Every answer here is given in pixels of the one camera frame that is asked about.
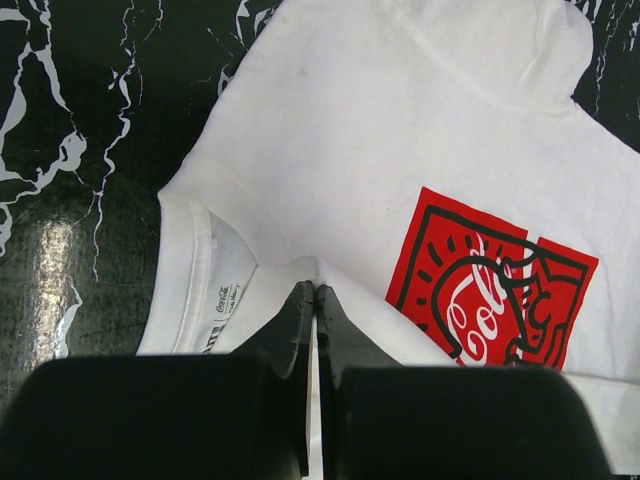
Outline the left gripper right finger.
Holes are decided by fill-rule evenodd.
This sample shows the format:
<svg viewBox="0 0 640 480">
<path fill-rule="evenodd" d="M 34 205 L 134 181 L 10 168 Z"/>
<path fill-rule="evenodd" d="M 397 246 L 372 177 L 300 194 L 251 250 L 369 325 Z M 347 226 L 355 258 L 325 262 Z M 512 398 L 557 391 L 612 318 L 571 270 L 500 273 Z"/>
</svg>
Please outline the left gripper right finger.
<svg viewBox="0 0 640 480">
<path fill-rule="evenodd" d="M 608 479 L 576 391 L 540 367 L 402 366 L 316 294 L 328 479 Z"/>
</svg>

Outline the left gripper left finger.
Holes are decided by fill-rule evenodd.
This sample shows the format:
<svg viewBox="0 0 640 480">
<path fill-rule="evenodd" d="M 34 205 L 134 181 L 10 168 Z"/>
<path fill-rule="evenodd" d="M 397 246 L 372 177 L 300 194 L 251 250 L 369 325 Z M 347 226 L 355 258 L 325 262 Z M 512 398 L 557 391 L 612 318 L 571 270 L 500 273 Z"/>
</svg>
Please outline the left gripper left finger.
<svg viewBox="0 0 640 480">
<path fill-rule="evenodd" d="M 314 289 L 228 354 L 40 365 L 1 422 L 5 479 L 300 479 Z"/>
</svg>

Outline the white t shirt red print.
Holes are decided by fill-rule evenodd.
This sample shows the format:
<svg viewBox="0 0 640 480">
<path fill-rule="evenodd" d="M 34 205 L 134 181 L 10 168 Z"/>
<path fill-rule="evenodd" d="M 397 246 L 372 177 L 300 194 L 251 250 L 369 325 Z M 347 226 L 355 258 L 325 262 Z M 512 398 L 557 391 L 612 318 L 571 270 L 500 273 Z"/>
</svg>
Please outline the white t shirt red print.
<svg viewBox="0 0 640 480">
<path fill-rule="evenodd" d="M 285 1 L 159 192 L 142 354 L 332 287 L 404 365 L 543 366 L 639 470 L 639 156 L 573 101 L 566 1 Z"/>
</svg>

